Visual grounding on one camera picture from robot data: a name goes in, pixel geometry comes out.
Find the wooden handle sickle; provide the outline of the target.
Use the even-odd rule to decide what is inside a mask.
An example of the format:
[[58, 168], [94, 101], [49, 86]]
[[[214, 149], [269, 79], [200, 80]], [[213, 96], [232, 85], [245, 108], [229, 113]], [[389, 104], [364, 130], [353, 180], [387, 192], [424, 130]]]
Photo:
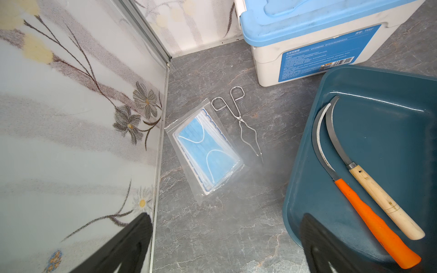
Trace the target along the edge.
[[340, 96], [335, 96], [330, 101], [326, 113], [326, 127], [329, 138], [341, 157], [349, 172], [358, 183], [367, 191], [379, 207], [389, 216], [397, 227], [411, 240], [420, 240], [425, 237], [422, 228], [384, 191], [384, 189], [358, 164], [352, 161], [341, 146], [333, 125], [334, 108]]

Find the orange handle sickle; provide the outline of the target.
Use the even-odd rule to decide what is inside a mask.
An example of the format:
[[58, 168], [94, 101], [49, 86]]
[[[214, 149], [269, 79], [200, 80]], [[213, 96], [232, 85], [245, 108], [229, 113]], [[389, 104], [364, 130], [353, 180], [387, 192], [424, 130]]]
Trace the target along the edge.
[[409, 269], [418, 265], [422, 260], [421, 257], [407, 247], [407, 245], [405, 245], [399, 236], [391, 230], [385, 221], [376, 213], [374, 213], [374, 211], [359, 198], [357, 193], [336, 173], [325, 157], [320, 142], [320, 128], [323, 118], [325, 117], [330, 106], [330, 103], [326, 104], [318, 112], [313, 123], [311, 137], [317, 159], [333, 179], [334, 183], [342, 192], [342, 194], [348, 199], [358, 215], [363, 219], [365, 225], [374, 235], [376, 240], [378, 240], [388, 254], [397, 262], [397, 264], [402, 269]]

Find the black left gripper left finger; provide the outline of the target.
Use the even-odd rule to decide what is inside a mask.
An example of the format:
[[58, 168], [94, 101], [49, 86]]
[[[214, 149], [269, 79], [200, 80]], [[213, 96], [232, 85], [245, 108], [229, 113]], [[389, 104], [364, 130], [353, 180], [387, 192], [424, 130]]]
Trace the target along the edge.
[[153, 225], [147, 213], [141, 213], [73, 273], [139, 273], [151, 242]]

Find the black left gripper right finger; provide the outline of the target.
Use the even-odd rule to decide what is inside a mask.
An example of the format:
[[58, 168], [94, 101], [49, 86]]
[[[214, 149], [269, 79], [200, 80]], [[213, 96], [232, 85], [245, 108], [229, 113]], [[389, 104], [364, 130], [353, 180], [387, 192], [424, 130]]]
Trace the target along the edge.
[[314, 216], [304, 214], [300, 240], [312, 273], [360, 273], [360, 259]]

